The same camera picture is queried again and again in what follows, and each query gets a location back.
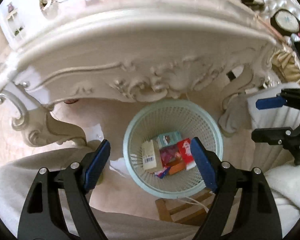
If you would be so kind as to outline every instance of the laundry basket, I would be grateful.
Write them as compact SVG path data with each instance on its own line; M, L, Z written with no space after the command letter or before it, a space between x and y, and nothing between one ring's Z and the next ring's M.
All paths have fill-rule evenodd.
M125 163L133 180L148 193L170 199L189 197L205 188L197 167L163 179L143 170L141 144L171 131L179 131L183 139L198 137L222 159L222 137L213 118L190 101L171 99L146 106L132 119L123 140Z

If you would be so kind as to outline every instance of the perforated basket wall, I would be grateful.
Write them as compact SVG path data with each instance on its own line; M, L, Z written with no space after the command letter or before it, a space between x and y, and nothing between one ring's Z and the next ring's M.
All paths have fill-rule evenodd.
M182 138L198 137L205 148L223 155L221 133L213 118L187 100L163 100L143 108L130 122L123 141L123 155L133 180L145 191L162 198L191 196L205 188L197 167L159 179L143 170L141 144L153 137L179 131Z

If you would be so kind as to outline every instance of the tile floor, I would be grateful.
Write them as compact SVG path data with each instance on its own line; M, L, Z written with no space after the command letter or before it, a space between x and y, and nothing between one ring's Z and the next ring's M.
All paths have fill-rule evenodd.
M0 33L0 54L7 47L7 42ZM202 92L189 93L189 99L208 111L217 121L222 114L218 95L225 82L226 76L220 76ZM127 125L133 116L146 104L122 103L114 100L81 99L73 105L63 102L56 105L52 116L64 122L74 123L88 132L90 138L104 137L111 143L111 160L123 156L122 141ZM12 130L10 119L18 116L14 106L6 101L0 105L0 166L5 163L57 148L71 147L71 142L59 146L57 144L45 147L31 148L23 143L20 132ZM102 131L91 133L94 127ZM224 160L232 162L236 167L248 167L249 160L244 160L243 153L254 150L250 133L242 130L232 138L224 138ZM93 191L90 205L106 212L120 212L136 216L158 219L155 206L157 198L146 193L130 178L124 178L106 166L102 184Z

